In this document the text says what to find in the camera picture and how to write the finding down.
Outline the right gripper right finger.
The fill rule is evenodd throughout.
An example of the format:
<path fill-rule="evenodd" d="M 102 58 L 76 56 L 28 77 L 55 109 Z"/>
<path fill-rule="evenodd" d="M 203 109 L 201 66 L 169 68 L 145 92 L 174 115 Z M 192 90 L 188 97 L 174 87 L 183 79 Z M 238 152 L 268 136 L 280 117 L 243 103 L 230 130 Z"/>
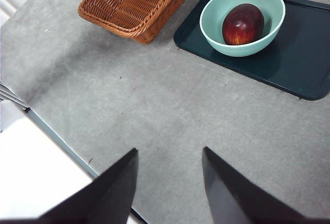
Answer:
<path fill-rule="evenodd" d="M 314 223 L 204 147 L 205 191 L 214 223 Z"/>

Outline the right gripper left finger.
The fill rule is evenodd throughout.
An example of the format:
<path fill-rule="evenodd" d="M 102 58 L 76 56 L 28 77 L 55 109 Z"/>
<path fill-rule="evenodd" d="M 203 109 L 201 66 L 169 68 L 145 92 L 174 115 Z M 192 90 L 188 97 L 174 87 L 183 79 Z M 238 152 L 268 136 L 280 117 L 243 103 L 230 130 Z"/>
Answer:
<path fill-rule="evenodd" d="M 138 150 L 133 148 L 89 185 L 40 216 L 37 223 L 126 223 L 137 174 Z"/>

